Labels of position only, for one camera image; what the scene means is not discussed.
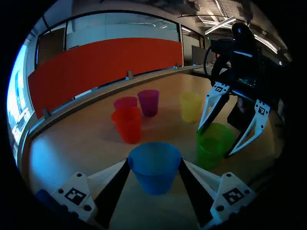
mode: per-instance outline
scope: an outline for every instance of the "pink plastic cup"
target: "pink plastic cup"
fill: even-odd
[[[114,107],[116,110],[118,110],[119,108],[137,107],[137,98],[121,97],[120,99],[114,102]]]
[[[158,112],[159,91],[143,90],[137,94],[140,100],[143,115],[153,117]]]

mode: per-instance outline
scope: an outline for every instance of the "red wall panel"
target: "red wall panel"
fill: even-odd
[[[29,77],[37,117],[89,89],[126,77],[182,65],[180,42],[156,38],[119,38],[79,46],[57,55]]]

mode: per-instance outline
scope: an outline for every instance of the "ceiling light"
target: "ceiling light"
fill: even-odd
[[[152,23],[146,23],[146,22],[128,22],[127,24],[153,25],[154,27],[156,26],[155,24],[152,24]]]
[[[254,35],[255,36],[255,39],[260,41],[262,44],[266,45],[268,48],[270,48],[274,53],[277,54],[277,49],[270,43],[268,42],[267,40],[259,37],[258,35]]]
[[[203,21],[203,19],[201,18],[201,17],[199,17],[199,16],[197,16],[201,21]]]
[[[183,30],[185,30],[185,31],[188,31],[188,32],[191,32],[190,30],[188,30],[188,29],[186,29],[186,28],[184,28],[184,27],[181,27]]]
[[[224,21],[220,22],[219,24],[213,26],[212,28],[208,29],[205,32],[205,35],[207,35],[208,33],[211,33],[212,31],[214,31],[214,30],[216,30],[216,29],[218,29],[218,28],[220,28],[220,27],[222,27],[222,26],[224,26],[224,25],[226,25],[226,24],[228,24],[230,22],[233,22],[235,20],[236,20],[236,18],[234,16],[232,16],[230,18],[227,18],[226,20],[224,20]]]
[[[209,20],[203,20],[203,23],[205,23],[205,24],[211,24],[211,25],[217,25],[217,24],[218,24],[218,22],[216,22],[216,21],[209,21]],[[231,28],[232,28],[232,26],[231,26],[231,25],[228,25],[228,24],[225,24],[225,25],[223,25],[222,27],[225,27],[225,28],[228,28],[228,29],[231,29]]]

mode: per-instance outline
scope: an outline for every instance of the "window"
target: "window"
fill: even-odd
[[[88,43],[116,38],[160,38],[179,41],[177,24],[135,13],[101,13],[70,20],[67,50]]]
[[[30,117],[29,109],[25,102],[23,85],[23,68],[26,50],[27,46],[23,45],[15,60],[7,95],[8,120],[17,144],[19,143],[22,130]]]

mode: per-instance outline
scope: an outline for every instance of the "table surface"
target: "table surface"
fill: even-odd
[[[113,102],[123,96],[137,96],[144,89],[160,91],[158,114],[152,118],[142,118],[139,143],[126,144],[111,121]],[[205,96],[210,89],[208,79],[174,74],[112,95],[59,121],[32,142],[29,177],[33,192],[40,189],[53,192],[76,171],[90,176],[125,159],[137,145],[152,141],[174,145],[182,157],[197,164],[196,131]],[[179,96],[182,92],[196,92],[204,98],[195,123],[186,123],[181,119]],[[239,131],[227,123],[227,116],[236,100],[235,96],[230,96],[214,122],[229,127],[237,137]],[[274,133],[274,126],[268,121],[258,139],[234,156],[223,159],[210,171],[219,176],[233,172],[247,183],[279,156],[281,144]],[[179,173],[167,194],[149,196],[130,171],[110,223],[111,229],[122,226],[134,229],[197,229],[196,216]]]

